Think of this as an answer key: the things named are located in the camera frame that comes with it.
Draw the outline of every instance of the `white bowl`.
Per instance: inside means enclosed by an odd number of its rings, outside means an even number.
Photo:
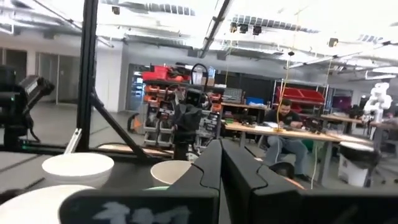
[[[80,184],[95,188],[104,185],[114,162],[102,154],[78,152],[51,157],[42,168],[49,184]]]
[[[165,161],[150,168],[154,187],[170,186],[174,184],[191,167],[189,161]]]
[[[58,185],[24,193],[0,205],[1,223],[59,224],[58,210],[62,202],[81,190],[82,185]]]

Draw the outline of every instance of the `cable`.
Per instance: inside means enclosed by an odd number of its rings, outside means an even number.
[[[311,190],[313,189],[313,180],[315,179],[315,173],[317,172],[317,164],[318,164],[318,144],[314,148],[315,150],[315,165],[313,166],[313,172],[311,176]]]
[[[205,86],[203,87],[203,91],[206,91],[207,82],[208,82],[208,80],[209,80],[209,73],[208,73],[207,67],[206,67],[204,64],[196,63],[196,64],[194,64],[194,66],[192,67],[191,72],[190,72],[191,84],[193,85],[193,71],[194,71],[194,69],[195,69],[197,66],[202,66],[202,67],[205,69],[205,71],[204,71],[203,73],[207,74]]]
[[[325,83],[328,84],[328,77],[329,77],[329,72],[330,72],[330,68],[331,68],[331,61],[332,59],[329,61],[329,67],[328,67],[328,71],[326,73],[326,80]],[[322,95],[324,95],[326,92],[326,88],[323,88],[323,93]],[[315,147],[315,163],[313,166],[313,172],[312,172],[312,176],[311,176],[311,190],[313,189],[313,180],[315,179],[315,173],[317,172],[317,166],[318,166],[318,144]]]
[[[296,26],[296,28],[295,28],[295,30],[294,30],[292,51],[294,50],[294,47],[295,47],[297,31],[298,31],[298,28],[299,28],[299,15],[300,15],[300,13],[297,14],[297,21],[296,21],[297,26]],[[281,106],[281,104],[282,104],[282,99],[283,99],[283,97],[284,97],[286,83],[287,83],[287,80],[289,79],[290,58],[291,58],[293,55],[294,55],[294,54],[289,54],[289,57],[287,58],[287,61],[286,61],[286,76],[285,76],[285,83],[283,83],[282,86],[281,86],[282,89],[281,89],[281,92],[280,92],[278,109],[277,109],[277,111],[276,111],[276,123],[277,123],[277,128],[275,128],[274,131],[277,131],[277,132],[281,132],[281,131],[282,131],[281,128],[280,128],[280,126],[279,126],[279,110],[280,110],[280,106]],[[280,154],[281,150],[282,150],[282,148],[280,147],[280,141],[279,141],[279,138],[278,138],[278,153],[276,154],[276,157],[275,157],[275,163],[278,161],[278,157],[279,157],[279,154]]]
[[[226,54],[226,57],[231,54],[232,51],[232,40],[229,40],[229,47],[228,47],[228,53]],[[228,79],[228,70],[229,70],[229,61],[226,61],[226,73],[225,73],[225,82],[224,84],[226,85],[226,81]]]

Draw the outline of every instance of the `workbench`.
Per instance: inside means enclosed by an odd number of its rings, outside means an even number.
[[[337,116],[337,115],[333,115],[333,114],[323,114],[321,115],[321,119],[323,120],[323,128],[326,128],[328,125],[328,121],[340,121],[343,123],[343,132],[344,134],[351,134],[351,131],[353,128],[355,128],[354,126],[351,127],[351,129],[348,129],[348,123],[352,123],[352,124],[362,124],[362,120],[360,119],[353,119],[353,118],[349,118],[349,117],[344,117],[344,116]]]
[[[223,119],[223,115],[224,115],[224,106],[232,106],[235,108],[246,108],[246,109],[255,109],[255,110],[261,110],[264,112],[267,112],[269,110],[271,110],[268,107],[265,106],[255,106],[255,105],[243,105],[243,104],[236,104],[236,103],[221,103],[221,109],[220,109],[220,123],[218,124],[218,130],[217,130],[217,138],[220,137],[220,132],[221,132],[221,120]]]
[[[316,141],[323,141],[324,145],[323,145],[323,149],[321,152],[321,154],[322,154],[321,164],[320,164],[319,175],[317,178],[317,182],[320,185],[325,184],[325,180],[329,173],[329,166],[330,166],[331,154],[332,154],[332,144],[334,142],[346,141],[346,142],[352,142],[352,143],[356,143],[356,144],[365,144],[368,146],[373,145],[373,143],[371,141],[368,141],[365,139],[355,138],[355,137],[351,137],[351,136],[347,136],[347,135],[339,135],[339,134],[322,134],[322,133],[315,134],[315,133],[310,133],[310,132],[286,131],[286,130],[277,132],[277,131],[274,131],[274,129],[270,128],[270,127],[256,126],[256,127],[252,128],[252,127],[248,127],[248,126],[243,126],[242,124],[239,124],[239,123],[227,124],[225,128],[227,130],[241,132],[239,146],[242,150],[245,150],[246,133],[258,134],[258,135],[264,135],[264,136],[280,136],[280,137],[284,137],[284,138],[311,139],[311,140],[316,140]]]

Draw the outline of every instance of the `man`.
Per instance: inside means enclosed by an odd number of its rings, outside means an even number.
[[[277,119],[277,110],[269,111],[264,121],[268,122],[278,122],[280,125],[289,125],[293,128],[301,128],[303,123],[301,122],[300,116],[292,111],[290,107],[292,106],[292,102],[287,99],[283,99],[280,102],[279,114]],[[295,154],[295,176],[301,180],[306,182],[310,181],[310,178],[304,174],[305,166],[307,165],[307,147],[298,139],[291,138],[282,138],[278,136],[268,136],[267,143],[269,145],[266,156],[263,158],[263,161],[271,166],[276,162],[280,162],[280,152],[282,148],[287,151]]]

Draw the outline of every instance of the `white plate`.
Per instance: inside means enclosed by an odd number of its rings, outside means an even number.
[[[0,206],[0,223],[59,224],[58,209],[70,195],[92,189],[83,185],[58,185],[24,193]]]

